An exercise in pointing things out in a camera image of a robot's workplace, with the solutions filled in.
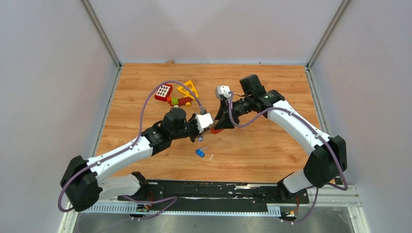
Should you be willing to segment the metal keyring holder red handle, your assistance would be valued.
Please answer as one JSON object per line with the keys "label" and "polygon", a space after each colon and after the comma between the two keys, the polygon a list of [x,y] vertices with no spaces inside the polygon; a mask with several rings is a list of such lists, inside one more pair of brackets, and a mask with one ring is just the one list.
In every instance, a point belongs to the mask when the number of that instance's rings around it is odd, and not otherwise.
{"label": "metal keyring holder red handle", "polygon": [[197,141],[198,141],[198,142],[202,142],[207,135],[216,135],[216,134],[218,134],[218,133],[220,133],[220,132],[222,132],[222,131],[223,131],[223,129],[218,129],[218,130],[216,130],[216,129],[214,129],[214,128],[205,129],[203,132],[201,132],[201,133],[197,136]]}

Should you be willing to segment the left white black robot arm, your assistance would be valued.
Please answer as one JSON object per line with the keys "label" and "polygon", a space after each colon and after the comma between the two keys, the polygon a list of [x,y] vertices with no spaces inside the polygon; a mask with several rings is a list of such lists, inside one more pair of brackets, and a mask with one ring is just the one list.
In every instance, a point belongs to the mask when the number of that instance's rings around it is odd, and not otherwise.
{"label": "left white black robot arm", "polygon": [[63,196],[67,196],[71,209],[76,212],[88,209],[102,198],[132,195],[136,200],[146,199],[149,188],[136,176],[112,175],[134,162],[168,149],[174,140],[189,138],[194,142],[213,124],[213,117],[206,110],[187,118],[183,109],[173,107],[162,120],[140,132],[130,142],[100,156],[85,159],[78,155],[72,158],[60,181],[59,210],[69,212],[61,205]]}

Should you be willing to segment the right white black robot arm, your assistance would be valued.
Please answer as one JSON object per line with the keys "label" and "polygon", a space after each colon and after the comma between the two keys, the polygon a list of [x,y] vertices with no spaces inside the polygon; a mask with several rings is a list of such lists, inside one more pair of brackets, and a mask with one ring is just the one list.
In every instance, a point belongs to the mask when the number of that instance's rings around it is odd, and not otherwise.
{"label": "right white black robot arm", "polygon": [[229,86],[220,85],[215,89],[220,100],[220,108],[215,117],[215,130],[244,128],[264,116],[284,129],[308,155],[305,166],[280,180],[278,198],[291,202],[297,192],[311,188],[321,188],[331,184],[331,180],[341,177],[343,187],[348,184],[343,173],[347,169],[346,141],[339,135],[332,137],[321,131],[295,111],[288,101],[275,90],[266,91],[257,75],[240,79],[243,95],[233,100],[234,92]]}

